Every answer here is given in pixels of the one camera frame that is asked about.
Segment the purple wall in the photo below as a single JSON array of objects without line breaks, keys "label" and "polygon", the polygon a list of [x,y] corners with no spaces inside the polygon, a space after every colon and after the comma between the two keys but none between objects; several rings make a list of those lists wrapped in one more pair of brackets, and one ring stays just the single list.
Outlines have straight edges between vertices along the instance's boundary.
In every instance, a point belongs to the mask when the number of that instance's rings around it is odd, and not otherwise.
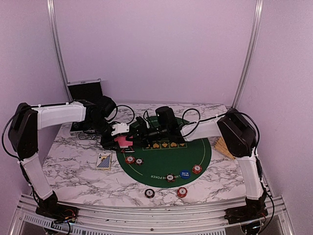
[{"label": "purple wall", "polygon": [[265,1],[239,109],[260,127],[260,158],[296,235],[313,227],[313,4]]},{"label": "purple wall", "polygon": [[68,79],[106,79],[116,101],[230,105],[255,3],[55,0]]},{"label": "purple wall", "polygon": [[[20,102],[66,101],[53,50],[46,1],[1,1],[0,7],[0,128]],[[39,154],[47,154],[58,127],[40,131]],[[9,141],[6,145],[12,152]],[[22,192],[29,187],[16,159],[0,148],[0,234],[8,232]]]}]

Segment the vertical metal bar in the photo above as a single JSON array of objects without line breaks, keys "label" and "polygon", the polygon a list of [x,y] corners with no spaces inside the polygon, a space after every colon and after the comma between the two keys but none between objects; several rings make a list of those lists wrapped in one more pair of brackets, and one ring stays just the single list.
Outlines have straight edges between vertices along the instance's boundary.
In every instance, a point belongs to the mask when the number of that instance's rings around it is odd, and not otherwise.
[{"label": "vertical metal bar", "polygon": [[56,52],[57,60],[58,60],[58,65],[63,81],[63,86],[64,89],[67,93],[67,99],[68,101],[71,101],[71,95],[67,87],[67,73],[65,70],[63,58],[62,58],[62,53],[61,53],[61,47],[60,47],[60,40],[59,40],[59,35],[58,35],[58,28],[57,28],[57,22],[55,18],[55,12],[54,12],[54,2],[53,0],[47,0],[47,6],[48,6],[48,13],[49,13],[49,19],[51,23],[51,29],[52,29],[52,36],[53,36],[53,42],[54,42],[54,49]]},{"label": "vertical metal bar", "polygon": [[244,86],[246,83],[246,78],[249,72],[250,62],[255,50],[259,29],[260,29],[260,23],[261,23],[261,16],[262,16],[262,10],[263,10],[263,0],[257,0],[256,6],[255,6],[255,13],[254,13],[254,19],[252,24],[252,31],[251,31],[251,37],[249,42],[248,51],[246,54],[246,60],[244,64],[244,68],[241,74],[241,78],[238,84],[238,88],[233,100],[232,108],[237,108],[240,98],[242,96],[242,92],[244,90]]}]

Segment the marble pattern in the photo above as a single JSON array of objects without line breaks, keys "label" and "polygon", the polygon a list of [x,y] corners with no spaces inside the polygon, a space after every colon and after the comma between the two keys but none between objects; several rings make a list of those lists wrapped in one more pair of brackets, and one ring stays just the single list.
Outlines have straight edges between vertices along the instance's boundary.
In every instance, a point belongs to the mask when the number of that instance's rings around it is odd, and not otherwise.
[{"label": "marble pattern", "polygon": [[[164,104],[128,104],[136,115],[142,116]],[[209,118],[226,111],[223,105],[212,104],[168,104],[175,115],[181,117],[187,108],[197,108],[201,118]],[[198,114],[190,111],[188,121],[198,119]],[[120,108],[117,121],[127,122],[132,112]],[[70,123],[63,124],[46,158],[43,170],[57,193],[60,201],[116,207],[157,207],[208,203],[245,196],[246,190],[237,161],[212,150],[212,159],[205,173],[197,180],[185,185],[188,194],[178,198],[177,188],[154,188],[139,183],[128,176],[118,163],[113,152],[110,171],[96,170],[96,161],[103,150],[100,140],[78,140],[69,133]],[[148,199],[144,195],[147,188],[155,190],[156,195]]]}]

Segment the green felt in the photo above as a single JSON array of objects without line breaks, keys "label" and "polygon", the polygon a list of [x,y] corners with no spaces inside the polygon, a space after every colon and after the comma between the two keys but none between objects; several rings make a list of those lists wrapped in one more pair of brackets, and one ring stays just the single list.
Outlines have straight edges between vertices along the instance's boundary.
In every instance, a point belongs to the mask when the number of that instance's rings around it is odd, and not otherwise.
[{"label": "green felt", "polygon": [[[150,119],[154,126],[158,126],[156,117],[150,117]],[[133,123],[132,126],[138,126],[137,122]],[[162,140],[159,143],[169,142],[168,140]],[[161,147],[160,145],[160,149],[143,149],[134,146],[134,153],[123,154],[118,152],[117,159],[130,177],[145,185],[158,188],[173,188],[194,181],[204,173],[211,160],[212,151],[208,139],[187,142],[183,147]],[[127,156],[134,156],[136,159],[142,158],[144,163],[142,165],[127,164],[125,162]],[[202,166],[200,174],[192,172],[194,165]],[[185,169],[191,172],[189,179],[183,179],[179,175]],[[176,176],[175,182],[169,183],[165,180],[165,176],[170,173]]]}]

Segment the deck of cards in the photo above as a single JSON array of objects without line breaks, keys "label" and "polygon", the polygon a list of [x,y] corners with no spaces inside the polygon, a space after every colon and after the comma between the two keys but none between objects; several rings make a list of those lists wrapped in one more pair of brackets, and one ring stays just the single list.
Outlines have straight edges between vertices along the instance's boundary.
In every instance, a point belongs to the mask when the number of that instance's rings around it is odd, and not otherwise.
[{"label": "deck of cards", "polygon": [[100,153],[97,160],[97,170],[110,170],[111,169],[111,153]]}]

